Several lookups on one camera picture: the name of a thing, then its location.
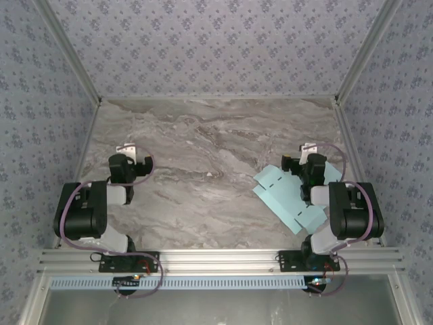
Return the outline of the light blue paper box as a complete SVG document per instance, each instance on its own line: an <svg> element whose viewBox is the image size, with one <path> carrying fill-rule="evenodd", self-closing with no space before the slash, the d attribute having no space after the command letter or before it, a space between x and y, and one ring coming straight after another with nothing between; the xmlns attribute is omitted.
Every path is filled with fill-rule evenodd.
<svg viewBox="0 0 433 325"><path fill-rule="evenodd" d="M306 230L314 234L327 221L324 208L329 205L328 183L342 177L330 163L325 164L325 184L302 191L299 177L268 165L254 179L258 185L253 192L294 234Z"/></svg>

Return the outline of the small black controller board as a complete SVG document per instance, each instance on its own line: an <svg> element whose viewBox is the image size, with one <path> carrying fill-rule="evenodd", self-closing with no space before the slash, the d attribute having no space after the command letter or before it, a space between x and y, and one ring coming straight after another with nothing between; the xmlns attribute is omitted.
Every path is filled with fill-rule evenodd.
<svg viewBox="0 0 433 325"><path fill-rule="evenodd" d="M135 276L114 277L112 279L112 287L117 295L130 296L137 291L139 286L139 278Z"/></svg>
<svg viewBox="0 0 433 325"><path fill-rule="evenodd" d="M305 276L304 281L306 284L305 292L321 294L326 289L326 286L331 283L332 278L325 276Z"/></svg>

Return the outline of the grey metal sheet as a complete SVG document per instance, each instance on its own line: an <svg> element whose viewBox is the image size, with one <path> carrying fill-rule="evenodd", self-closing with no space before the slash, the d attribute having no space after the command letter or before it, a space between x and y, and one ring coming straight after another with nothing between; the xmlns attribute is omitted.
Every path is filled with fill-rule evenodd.
<svg viewBox="0 0 433 325"><path fill-rule="evenodd" d="M112 291L49 294L40 325L402 325L386 293L309 297L301 290L160 291L119 299Z"/></svg>

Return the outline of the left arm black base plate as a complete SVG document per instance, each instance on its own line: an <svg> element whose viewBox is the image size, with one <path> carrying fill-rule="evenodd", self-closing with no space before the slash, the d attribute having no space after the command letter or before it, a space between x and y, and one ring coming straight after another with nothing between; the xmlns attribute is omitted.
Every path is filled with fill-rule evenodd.
<svg viewBox="0 0 433 325"><path fill-rule="evenodd" d="M100 273L145 273L159 272L158 251L136 252L132 255L105 255L92 253L90 260L99 264Z"/></svg>

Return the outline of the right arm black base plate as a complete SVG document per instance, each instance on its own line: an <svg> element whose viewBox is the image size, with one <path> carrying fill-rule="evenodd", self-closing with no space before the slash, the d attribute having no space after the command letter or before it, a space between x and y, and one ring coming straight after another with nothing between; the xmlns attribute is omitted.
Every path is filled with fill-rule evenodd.
<svg viewBox="0 0 433 325"><path fill-rule="evenodd" d="M330 256L304 254L301 251L279 251L276 256L281 272L340 271L340 264Z"/></svg>

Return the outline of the aluminium mounting rail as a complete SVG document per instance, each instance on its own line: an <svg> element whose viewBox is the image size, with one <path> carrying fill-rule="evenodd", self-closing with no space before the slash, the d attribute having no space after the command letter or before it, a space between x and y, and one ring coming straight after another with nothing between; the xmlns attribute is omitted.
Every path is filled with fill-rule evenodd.
<svg viewBox="0 0 433 325"><path fill-rule="evenodd" d="M266 249L164 249L160 261L169 276L270 276L280 272L276 248ZM397 248L349 247L338 252L351 274L403 273L407 266ZM87 275L98 272L89 251L47 249L36 270L51 275Z"/></svg>

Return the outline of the aluminium frame post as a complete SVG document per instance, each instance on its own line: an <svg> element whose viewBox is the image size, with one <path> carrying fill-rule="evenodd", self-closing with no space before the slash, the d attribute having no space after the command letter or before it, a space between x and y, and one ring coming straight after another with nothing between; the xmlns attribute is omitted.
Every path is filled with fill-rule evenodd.
<svg viewBox="0 0 433 325"><path fill-rule="evenodd" d="M32 0L32 2L88 98L93 104L98 105L100 103L100 97L97 90L48 0Z"/></svg>
<svg viewBox="0 0 433 325"><path fill-rule="evenodd" d="M403 0L384 0L371 28L369 29L369 32L353 60L353 63L336 93L336 102L338 105L343 105L347 100L402 2Z"/></svg>

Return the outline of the aluminium frame leg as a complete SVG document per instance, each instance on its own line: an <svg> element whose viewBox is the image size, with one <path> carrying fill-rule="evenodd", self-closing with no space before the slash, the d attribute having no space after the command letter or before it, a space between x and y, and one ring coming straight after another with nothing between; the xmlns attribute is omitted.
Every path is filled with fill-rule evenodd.
<svg viewBox="0 0 433 325"><path fill-rule="evenodd" d="M18 325L39 325L50 283L51 276L37 274L32 283Z"/></svg>
<svg viewBox="0 0 433 325"><path fill-rule="evenodd" d="M388 279L402 325L424 325L409 277L394 272L388 276Z"/></svg>

